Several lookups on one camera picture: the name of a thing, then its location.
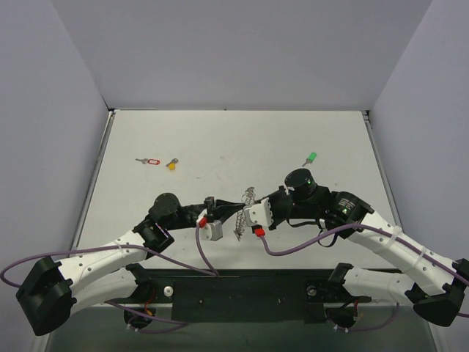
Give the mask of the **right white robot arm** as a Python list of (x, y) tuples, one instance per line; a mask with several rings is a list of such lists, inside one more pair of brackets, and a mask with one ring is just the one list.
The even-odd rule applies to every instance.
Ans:
[(267, 198), (271, 230), (291, 220), (296, 227), (316, 225), (322, 230), (319, 239), (349, 240), (399, 270), (390, 274), (340, 264), (327, 283), (332, 298), (351, 295), (393, 301), (442, 327), (460, 316), (468, 288), (467, 259), (452, 260), (427, 249), (356, 195), (317, 185), (307, 169), (290, 172), (285, 184)]

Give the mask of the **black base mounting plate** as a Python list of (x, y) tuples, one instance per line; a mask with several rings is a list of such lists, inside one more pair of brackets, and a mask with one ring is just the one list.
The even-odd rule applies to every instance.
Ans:
[(189, 270), (149, 269), (122, 303), (170, 304), (171, 319), (189, 323), (321, 323), (324, 306), (351, 299), (330, 282), (330, 269), (231, 270), (218, 277)]

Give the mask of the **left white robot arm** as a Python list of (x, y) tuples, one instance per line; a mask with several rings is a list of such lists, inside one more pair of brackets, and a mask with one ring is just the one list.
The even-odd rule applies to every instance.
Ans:
[(223, 223), (243, 203), (208, 197), (202, 204), (180, 204), (172, 193), (159, 195), (144, 219), (114, 241), (75, 250), (60, 260), (43, 254), (19, 286), (16, 298), (35, 335), (46, 335), (85, 307), (115, 298), (141, 302), (151, 284), (139, 263), (161, 256), (173, 244), (172, 230), (208, 227), (218, 236)]

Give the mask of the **aluminium frame rail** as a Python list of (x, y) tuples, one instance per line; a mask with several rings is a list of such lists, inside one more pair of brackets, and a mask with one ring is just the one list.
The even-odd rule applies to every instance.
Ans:
[[(402, 306), (413, 305), (405, 292), (413, 288), (414, 281), (405, 274), (353, 269), (345, 278), (345, 290), (352, 296), (368, 296), (373, 300), (390, 301)], [(104, 276), (80, 291), (73, 291), (77, 300), (71, 308), (76, 313), (84, 308), (102, 304), (115, 298), (128, 298), (137, 288), (130, 274), (117, 272)]]

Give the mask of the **silver spiked keyring disc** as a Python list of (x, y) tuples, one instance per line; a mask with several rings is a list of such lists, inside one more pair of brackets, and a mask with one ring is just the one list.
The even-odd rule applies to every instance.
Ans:
[[(244, 203), (244, 205), (252, 205), (255, 202), (256, 199), (256, 194), (255, 194), (255, 188), (253, 186), (248, 187), (245, 191), (244, 194), (241, 197), (241, 201)], [(243, 233), (245, 232), (245, 228), (247, 227), (246, 225), (246, 220), (245, 220), (245, 214), (243, 210), (239, 210), (236, 215), (236, 221), (235, 221), (235, 227), (234, 227), (234, 234), (236, 236), (236, 239), (240, 241)]]

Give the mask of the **green capped key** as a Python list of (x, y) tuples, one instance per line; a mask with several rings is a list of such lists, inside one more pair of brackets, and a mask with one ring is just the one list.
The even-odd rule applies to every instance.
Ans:
[(305, 167), (305, 166), (311, 164), (315, 160), (316, 157), (317, 157), (316, 153), (310, 153), (308, 158), (303, 163), (302, 167)]

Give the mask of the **red tag key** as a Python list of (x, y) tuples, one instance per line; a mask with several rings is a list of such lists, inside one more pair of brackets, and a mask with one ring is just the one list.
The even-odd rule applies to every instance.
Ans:
[(148, 165), (160, 165), (160, 160), (154, 159), (154, 158), (136, 158), (136, 161), (138, 161), (141, 164), (148, 164)]

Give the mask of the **yellow capped key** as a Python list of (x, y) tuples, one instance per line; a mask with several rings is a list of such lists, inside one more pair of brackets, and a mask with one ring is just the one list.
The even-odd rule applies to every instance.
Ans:
[(178, 162), (179, 160), (177, 158), (173, 158), (169, 163), (167, 163), (166, 168), (170, 171), (174, 171)]

